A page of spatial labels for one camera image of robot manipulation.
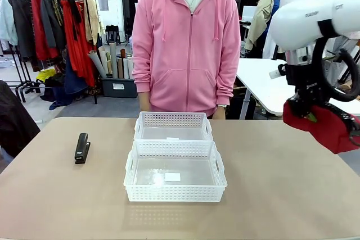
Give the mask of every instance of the black stapler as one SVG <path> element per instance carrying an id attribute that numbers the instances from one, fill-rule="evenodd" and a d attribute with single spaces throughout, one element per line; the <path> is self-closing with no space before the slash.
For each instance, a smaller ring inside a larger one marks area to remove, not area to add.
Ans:
<path id="1" fill-rule="evenodd" d="M 88 142 L 88 134 L 81 133 L 75 151 L 75 164 L 84 164 L 86 162 L 89 148 L 90 142 Z"/>

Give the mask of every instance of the red fabric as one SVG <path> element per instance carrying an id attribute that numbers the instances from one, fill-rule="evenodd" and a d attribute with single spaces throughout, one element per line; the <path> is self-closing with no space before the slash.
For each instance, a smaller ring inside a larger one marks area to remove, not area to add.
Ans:
<path id="1" fill-rule="evenodd" d="M 313 106 L 311 112 L 317 119 L 316 123 L 306 118 L 294 116 L 287 101 L 283 107 L 283 121 L 293 128 L 310 132 L 320 144 L 334 154 L 349 152 L 359 148 L 349 140 L 346 126 L 337 115 L 318 106 Z M 354 137 L 354 139 L 357 143 L 360 143 L 358 137 Z"/>
<path id="2" fill-rule="evenodd" d="M 45 36 L 44 26 L 41 20 L 40 3 L 41 0 L 31 0 L 33 10 L 33 25 L 35 36 L 35 51 L 39 60 L 45 61 L 59 55 L 57 48 L 50 48 Z"/>
<path id="3" fill-rule="evenodd" d="M 70 5 L 67 0 L 61 0 L 64 12 L 65 35 L 67 41 L 67 50 L 71 59 L 71 66 L 77 76 L 85 78 L 88 86 L 95 86 L 94 63 L 88 56 L 94 46 L 86 40 L 85 23 L 84 23 L 84 3 L 76 2 L 76 6 L 81 14 L 82 21 L 76 23 L 71 13 Z M 76 39 L 74 36 L 74 28 L 76 30 Z"/>

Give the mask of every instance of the black metal rack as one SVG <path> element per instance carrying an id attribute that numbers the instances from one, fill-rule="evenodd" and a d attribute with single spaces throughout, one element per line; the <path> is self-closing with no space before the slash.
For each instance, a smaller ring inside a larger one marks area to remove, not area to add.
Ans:
<path id="1" fill-rule="evenodd" d="M 89 18 L 89 25 L 90 25 L 90 28 L 91 28 L 91 20 L 90 20 L 89 9 L 87 9 L 87 16 Z M 34 82 L 34 81 L 31 80 L 28 67 L 27 67 L 26 63 L 24 63 L 24 64 L 22 63 L 20 51 L 17 49 L 17 46 L 13 47 L 12 45 L 9 44 L 9 49 L 10 49 L 10 52 L 12 54 L 12 58 L 13 58 L 13 60 L 15 62 L 17 74 L 19 76 L 20 81 L 7 81 L 7 83 L 18 83 L 18 85 L 10 86 L 13 90 L 15 90 L 15 93 L 16 93 L 16 96 L 18 97 L 18 99 L 20 99 L 20 97 L 21 97 L 22 102 L 26 102 L 26 99 L 25 99 L 25 96 L 24 96 L 24 90 L 26 90 L 25 93 L 33 92 L 34 90 L 37 93 L 40 93 L 40 89 L 51 89 L 51 87 L 40 87 L 41 83 Z M 19 66 L 20 66 L 20 69 L 21 69 L 21 71 L 22 71 L 22 73 L 24 75 L 24 80 L 21 77 L 20 70 L 19 70 L 19 68 L 17 66 L 17 63 L 16 63 L 14 49 L 15 49 L 15 53 L 17 54 L 17 56 L 19 58 Z M 95 102 L 95 104 L 97 104 L 96 93 L 94 94 L 94 102 Z"/>

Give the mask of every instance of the pink hoodie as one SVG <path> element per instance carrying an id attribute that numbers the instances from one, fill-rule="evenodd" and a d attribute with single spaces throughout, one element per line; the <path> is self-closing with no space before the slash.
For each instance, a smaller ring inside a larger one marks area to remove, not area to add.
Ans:
<path id="1" fill-rule="evenodd" d="M 235 0 L 139 0 L 133 76 L 153 111 L 205 112 L 229 105 L 240 58 Z"/>

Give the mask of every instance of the brown tabletop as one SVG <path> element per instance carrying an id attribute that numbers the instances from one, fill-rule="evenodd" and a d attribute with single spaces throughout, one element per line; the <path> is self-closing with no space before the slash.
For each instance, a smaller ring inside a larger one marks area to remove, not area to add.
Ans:
<path id="1" fill-rule="evenodd" d="M 60 118 L 0 175 L 0 238 L 329 239 L 360 236 L 360 179 L 280 121 L 213 121 L 220 203 L 130 203 L 135 119 Z M 74 164 L 79 133 L 91 147 Z"/>

